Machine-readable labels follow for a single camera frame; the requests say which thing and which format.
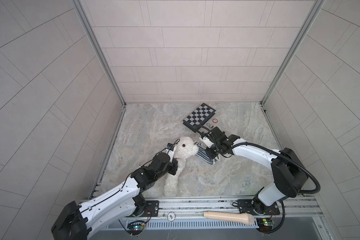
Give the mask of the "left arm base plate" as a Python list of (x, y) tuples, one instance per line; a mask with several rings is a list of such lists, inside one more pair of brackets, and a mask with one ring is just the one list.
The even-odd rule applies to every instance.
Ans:
[(144, 209), (139, 214), (132, 214), (131, 217), (147, 218), (157, 217), (159, 212), (159, 201), (147, 201)]

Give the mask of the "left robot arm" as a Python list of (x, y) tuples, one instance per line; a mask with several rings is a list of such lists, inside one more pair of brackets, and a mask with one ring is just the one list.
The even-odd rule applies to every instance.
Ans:
[(65, 205), (51, 228), (55, 240), (88, 240), (107, 225), (130, 215), (140, 215), (146, 200), (142, 193), (165, 174), (175, 175), (174, 151), (156, 154), (148, 166), (132, 172), (110, 191), (87, 202), (72, 201)]

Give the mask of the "blue white striped sweater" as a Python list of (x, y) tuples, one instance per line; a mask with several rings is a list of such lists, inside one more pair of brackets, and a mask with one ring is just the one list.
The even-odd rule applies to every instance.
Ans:
[(198, 152), (196, 153), (196, 156), (206, 163), (210, 165), (214, 165), (216, 162), (220, 161), (220, 156), (217, 156), (213, 159), (210, 159), (210, 157), (207, 155), (206, 148), (203, 146), (203, 144), (195, 142), (195, 145), (199, 148)]

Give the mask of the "white teddy bear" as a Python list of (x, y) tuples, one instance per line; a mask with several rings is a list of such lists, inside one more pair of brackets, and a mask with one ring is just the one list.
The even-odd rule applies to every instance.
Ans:
[(199, 151), (199, 147), (190, 137), (181, 137), (176, 146), (174, 158), (178, 161), (178, 169), (175, 175), (167, 175), (164, 185), (165, 197), (176, 196), (178, 193), (178, 179), (186, 166), (187, 159), (195, 156)]

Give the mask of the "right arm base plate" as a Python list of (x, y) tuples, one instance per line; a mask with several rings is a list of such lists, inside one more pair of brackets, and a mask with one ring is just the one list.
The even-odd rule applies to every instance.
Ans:
[(240, 213), (248, 213), (253, 216), (278, 216), (281, 214), (277, 202), (274, 202), (271, 206), (266, 206), (261, 201), (237, 200), (236, 207)]

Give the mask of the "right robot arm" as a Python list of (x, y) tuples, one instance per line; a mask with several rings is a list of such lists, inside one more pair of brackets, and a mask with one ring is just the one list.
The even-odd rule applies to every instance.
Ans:
[(213, 160), (218, 156), (240, 156), (259, 163), (272, 171), (273, 183), (263, 187), (254, 196), (248, 208), (256, 215), (264, 215), (276, 202), (295, 198), (310, 178), (297, 155), (288, 148), (281, 151), (249, 143), (243, 138), (226, 136), (215, 127), (200, 133), (200, 140), (207, 146), (207, 156)]

